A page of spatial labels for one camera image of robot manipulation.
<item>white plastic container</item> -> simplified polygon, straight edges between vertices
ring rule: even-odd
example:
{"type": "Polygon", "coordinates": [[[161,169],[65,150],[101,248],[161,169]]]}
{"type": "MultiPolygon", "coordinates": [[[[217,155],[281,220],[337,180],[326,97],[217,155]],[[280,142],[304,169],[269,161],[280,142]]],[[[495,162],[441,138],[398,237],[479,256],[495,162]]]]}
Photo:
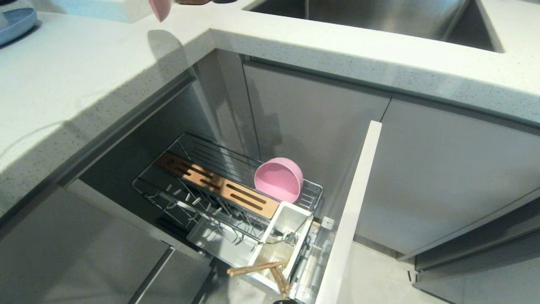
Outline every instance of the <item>white plastic container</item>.
{"type": "MultiPolygon", "coordinates": [[[[295,234],[295,245],[291,246],[287,242],[257,245],[253,255],[251,256],[249,265],[259,265],[268,262],[288,260],[289,263],[286,264],[285,268],[282,269],[283,275],[288,278],[293,269],[294,262],[298,257],[298,253],[300,252],[304,239],[309,232],[312,221],[313,215],[309,211],[288,202],[281,202],[270,222],[270,225],[268,225],[268,228],[262,236],[262,241],[269,243],[277,241],[278,239],[270,236],[274,229],[282,232],[283,236],[298,230],[295,234]]],[[[276,292],[279,292],[278,285],[274,281],[274,277],[272,277],[272,273],[269,269],[250,273],[249,276],[262,282],[276,292]]]]}

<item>kitchen counter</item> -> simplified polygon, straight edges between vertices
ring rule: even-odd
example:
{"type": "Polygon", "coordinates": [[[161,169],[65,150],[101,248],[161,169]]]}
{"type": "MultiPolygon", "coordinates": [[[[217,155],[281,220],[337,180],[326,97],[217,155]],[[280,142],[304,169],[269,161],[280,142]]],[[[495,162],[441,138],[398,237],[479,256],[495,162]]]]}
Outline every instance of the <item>kitchen counter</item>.
{"type": "Polygon", "coordinates": [[[0,48],[0,215],[216,48],[540,125],[536,0],[480,0],[504,53],[242,10],[260,2],[174,5],[162,24],[39,12],[0,48]]]}

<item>sink basin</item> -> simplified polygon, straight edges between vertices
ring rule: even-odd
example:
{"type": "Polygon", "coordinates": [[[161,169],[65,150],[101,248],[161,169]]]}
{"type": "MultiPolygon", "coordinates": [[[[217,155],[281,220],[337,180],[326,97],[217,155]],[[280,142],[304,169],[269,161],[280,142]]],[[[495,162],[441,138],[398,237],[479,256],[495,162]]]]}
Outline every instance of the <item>sink basin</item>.
{"type": "Polygon", "coordinates": [[[267,0],[251,11],[496,51],[474,0],[267,0]]]}

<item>wooden board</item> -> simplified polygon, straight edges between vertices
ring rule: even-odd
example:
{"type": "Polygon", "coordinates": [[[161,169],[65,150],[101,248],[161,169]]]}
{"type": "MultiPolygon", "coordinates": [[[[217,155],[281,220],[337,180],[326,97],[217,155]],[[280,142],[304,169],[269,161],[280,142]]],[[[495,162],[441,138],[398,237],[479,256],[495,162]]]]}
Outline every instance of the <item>wooden board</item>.
{"type": "Polygon", "coordinates": [[[171,152],[165,152],[156,164],[179,177],[204,187],[229,201],[267,219],[274,216],[279,206],[277,200],[259,194],[243,185],[230,181],[171,152]]]}

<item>stainless steel rack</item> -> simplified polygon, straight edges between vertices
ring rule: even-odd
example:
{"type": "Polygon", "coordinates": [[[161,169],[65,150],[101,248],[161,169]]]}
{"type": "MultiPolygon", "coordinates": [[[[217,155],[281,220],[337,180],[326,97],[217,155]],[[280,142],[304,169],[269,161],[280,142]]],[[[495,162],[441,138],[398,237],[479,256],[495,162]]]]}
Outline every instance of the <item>stainless steel rack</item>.
{"type": "MultiPolygon", "coordinates": [[[[200,136],[183,133],[166,151],[180,156],[224,178],[255,190],[254,174],[263,162],[234,152],[200,136]]],[[[200,187],[152,162],[133,182],[133,188],[150,203],[163,210],[181,227],[196,226],[218,233],[238,245],[248,237],[261,241],[269,219],[255,214],[224,197],[200,187]]],[[[304,180],[294,204],[313,212],[323,193],[322,186],[304,180]]]]}

